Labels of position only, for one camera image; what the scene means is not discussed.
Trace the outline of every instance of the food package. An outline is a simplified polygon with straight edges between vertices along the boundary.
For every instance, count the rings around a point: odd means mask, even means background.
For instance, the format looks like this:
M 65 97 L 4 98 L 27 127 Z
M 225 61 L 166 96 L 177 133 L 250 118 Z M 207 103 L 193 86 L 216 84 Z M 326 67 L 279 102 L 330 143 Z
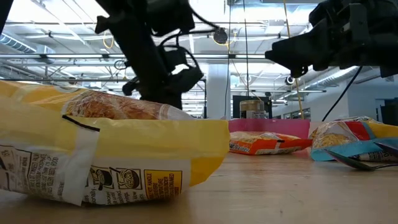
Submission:
M 287 154 L 310 147 L 312 140 L 267 131 L 236 131 L 231 133 L 229 151 L 247 154 Z
M 228 152 L 227 121 L 91 90 L 0 82 L 0 116 L 0 189 L 75 205 L 172 198 Z
M 314 130 L 310 138 L 313 139 L 311 157 L 316 161 L 333 159 L 324 150 L 362 161 L 397 160 L 375 142 L 398 147 L 398 127 L 373 119 L 327 122 Z

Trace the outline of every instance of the white pillar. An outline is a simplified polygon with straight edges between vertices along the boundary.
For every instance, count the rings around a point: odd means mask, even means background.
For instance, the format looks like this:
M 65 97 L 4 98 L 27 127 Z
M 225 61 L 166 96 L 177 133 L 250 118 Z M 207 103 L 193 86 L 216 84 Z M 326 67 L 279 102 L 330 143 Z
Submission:
M 228 65 L 209 65 L 207 73 L 207 117 L 231 119 L 231 85 Z

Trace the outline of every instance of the snack bag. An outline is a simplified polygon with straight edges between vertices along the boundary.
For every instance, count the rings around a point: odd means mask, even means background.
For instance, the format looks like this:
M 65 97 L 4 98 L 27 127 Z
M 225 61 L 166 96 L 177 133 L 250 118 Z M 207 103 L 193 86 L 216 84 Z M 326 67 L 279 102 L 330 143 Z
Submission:
M 324 150 L 364 161 L 395 161 L 375 145 L 381 142 L 398 146 L 398 127 L 366 121 L 332 121 L 319 126 L 311 135 L 311 157 L 316 161 L 333 160 Z
M 288 154 L 310 147 L 312 140 L 267 131 L 236 131 L 231 133 L 229 151 L 247 154 Z
M 75 205 L 175 197 L 228 151 L 227 121 L 91 90 L 0 82 L 0 116 L 0 189 Z

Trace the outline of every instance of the yellow bag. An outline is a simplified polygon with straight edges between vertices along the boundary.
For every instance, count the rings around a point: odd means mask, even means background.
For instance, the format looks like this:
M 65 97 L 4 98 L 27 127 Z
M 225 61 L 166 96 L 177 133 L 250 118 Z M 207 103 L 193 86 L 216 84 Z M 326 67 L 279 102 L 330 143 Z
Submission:
M 0 189 L 75 205 L 172 198 L 205 181 L 228 152 L 227 121 L 148 120 L 182 112 L 156 104 L 163 112 L 147 117 L 141 101 L 144 119 L 120 119 L 123 110 L 115 119 L 68 116 L 86 116 L 68 105 L 94 91 L 58 89 L 0 82 Z

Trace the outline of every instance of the ceiling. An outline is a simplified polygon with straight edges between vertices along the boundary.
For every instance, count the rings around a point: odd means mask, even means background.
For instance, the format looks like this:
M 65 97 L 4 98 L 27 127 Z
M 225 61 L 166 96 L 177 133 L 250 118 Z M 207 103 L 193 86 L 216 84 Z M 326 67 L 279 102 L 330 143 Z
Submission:
M 231 54 L 248 54 L 264 56 L 270 50 L 272 43 L 288 37 L 285 11 L 282 1 L 246 0 L 243 8 L 242 1 L 234 1 L 232 5 L 225 4 L 225 0 L 191 0 L 190 4 L 199 15 L 205 19 L 224 27 L 230 33 Z M 308 32 L 312 27 L 308 23 L 308 15 L 314 9 L 317 0 L 287 0 L 287 17 L 289 19 L 292 36 Z M 53 54 L 121 54 L 117 43 L 109 32 L 95 34 L 97 16 L 108 16 L 95 0 L 14 0 L 3 34 L 17 39 L 19 42 L 34 46 L 46 46 L 47 53 Z M 195 18 L 196 30 L 209 27 Z M 159 44 L 165 37 L 154 37 Z M 226 45 L 217 44 L 211 35 L 195 34 L 180 38 L 180 45 L 195 55 L 227 55 Z M 4 44 L 0 44 L 0 54 L 21 54 L 20 51 Z M 130 79 L 134 72 L 118 71 L 114 63 L 118 58 L 55 58 L 53 64 L 38 62 L 34 59 L 4 58 L 10 63 L 23 69 L 47 75 L 52 78 L 117 78 L 117 82 L 102 82 L 100 86 L 106 89 L 121 89 L 123 77 Z M 208 67 L 213 64 L 227 64 L 226 59 L 200 59 L 202 71 L 206 74 Z M 232 60 L 229 70 L 233 77 L 238 78 L 237 85 L 232 88 L 244 88 L 246 80 L 246 60 Z M 249 60 L 249 85 L 251 89 L 291 89 L 285 85 L 285 78 L 289 70 L 271 63 L 265 59 Z M 322 72 L 310 70 L 300 79 L 300 85 L 311 82 Z M 191 92 L 187 98 L 202 98 L 203 93 Z

